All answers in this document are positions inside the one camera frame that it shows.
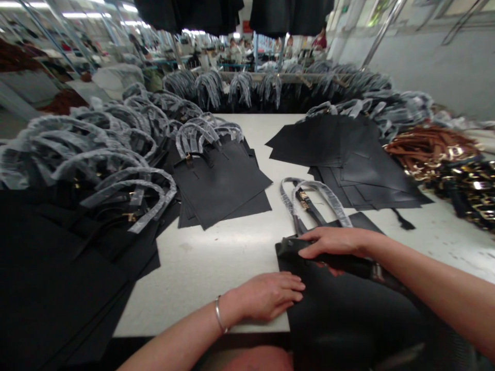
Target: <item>brown leather strap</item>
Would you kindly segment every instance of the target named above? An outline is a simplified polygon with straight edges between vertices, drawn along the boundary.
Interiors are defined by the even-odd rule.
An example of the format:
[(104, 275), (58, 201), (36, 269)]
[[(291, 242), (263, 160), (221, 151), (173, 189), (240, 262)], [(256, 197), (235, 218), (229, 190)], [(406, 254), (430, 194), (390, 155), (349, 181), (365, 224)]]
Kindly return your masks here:
[(476, 140), (436, 126), (416, 126), (396, 136), (384, 148), (418, 180), (434, 176), (435, 169), (444, 161), (462, 161), (480, 154)]

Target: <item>window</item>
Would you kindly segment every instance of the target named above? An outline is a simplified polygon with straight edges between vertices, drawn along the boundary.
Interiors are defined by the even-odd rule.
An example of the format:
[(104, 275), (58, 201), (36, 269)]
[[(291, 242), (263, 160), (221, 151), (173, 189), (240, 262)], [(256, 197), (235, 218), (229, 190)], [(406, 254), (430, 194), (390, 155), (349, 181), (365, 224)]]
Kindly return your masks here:
[(476, 4), (474, 9), (475, 13), (494, 11), (495, 10), (495, 0), (452, 0), (443, 15), (445, 16), (458, 16), (463, 15), (471, 9), (471, 7)]
[[(406, 0), (404, 7), (396, 17), (396, 22), (407, 21), (413, 6), (414, 0)], [(366, 0), (357, 27), (373, 27), (383, 24), (395, 4), (393, 0)]]
[(339, 23), (340, 14), (342, 12), (342, 7), (344, 6), (344, 0), (337, 0), (335, 9), (332, 10), (328, 16), (328, 21), (326, 23), (326, 31), (333, 31), (337, 28), (337, 23)]

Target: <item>forearm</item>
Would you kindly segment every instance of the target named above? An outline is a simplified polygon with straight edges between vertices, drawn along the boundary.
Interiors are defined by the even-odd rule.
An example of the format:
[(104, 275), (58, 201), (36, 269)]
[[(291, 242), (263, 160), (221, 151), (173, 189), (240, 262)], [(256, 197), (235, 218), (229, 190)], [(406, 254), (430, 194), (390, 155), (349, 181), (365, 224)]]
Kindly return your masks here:
[[(237, 303), (235, 290), (220, 298), (223, 326), (231, 327), (242, 319)], [(152, 339), (129, 358), (119, 371), (189, 370), (222, 334), (215, 303), (211, 302)]]
[(495, 361), (495, 285), (378, 234), (365, 253)]

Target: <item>work table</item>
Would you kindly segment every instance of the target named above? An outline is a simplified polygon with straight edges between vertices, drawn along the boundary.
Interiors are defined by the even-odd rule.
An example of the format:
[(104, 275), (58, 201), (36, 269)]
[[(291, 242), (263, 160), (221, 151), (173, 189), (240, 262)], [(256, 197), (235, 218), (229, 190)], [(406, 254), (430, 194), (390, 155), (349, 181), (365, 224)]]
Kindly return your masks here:
[[(286, 177), (312, 179), (308, 168), (269, 159), (265, 146), (284, 125), (302, 114), (219, 114), (239, 124), (256, 151), (260, 169), (273, 181), (266, 189), (272, 211), (217, 223), (178, 229), (175, 220), (157, 239), (161, 267), (140, 279), (132, 292), (114, 336), (154, 336), (261, 273), (278, 271), (275, 243), (294, 234), (294, 226), (278, 187)], [(389, 237), (446, 264), (495, 283), (495, 237), (468, 221), (458, 219), (449, 203), (426, 193), (435, 201), (423, 208), (401, 209), (415, 225), (406, 231), (390, 209), (364, 214)], [(327, 222), (335, 216), (315, 192), (308, 195)], [(347, 215), (356, 212), (346, 209)], [(301, 212), (309, 228), (315, 224)], [(243, 323), (232, 332), (289, 331), (284, 314), (268, 324)]]

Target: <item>silver bangle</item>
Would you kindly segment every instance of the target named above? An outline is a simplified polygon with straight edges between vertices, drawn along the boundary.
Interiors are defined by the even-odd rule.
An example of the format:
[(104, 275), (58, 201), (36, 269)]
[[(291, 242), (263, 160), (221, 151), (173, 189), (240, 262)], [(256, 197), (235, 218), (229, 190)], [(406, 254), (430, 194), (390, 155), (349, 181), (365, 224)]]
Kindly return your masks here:
[(224, 326), (222, 325), (222, 320), (220, 319), (220, 308), (218, 307), (218, 302), (219, 302), (219, 300), (220, 300), (220, 296), (221, 296), (221, 295), (219, 295), (219, 296), (217, 297), (217, 300), (215, 300), (215, 312), (216, 312), (216, 314), (217, 314), (218, 324), (220, 325), (220, 328), (222, 329), (223, 333), (224, 333), (224, 334), (226, 334), (226, 333), (228, 333), (229, 328), (224, 327)]

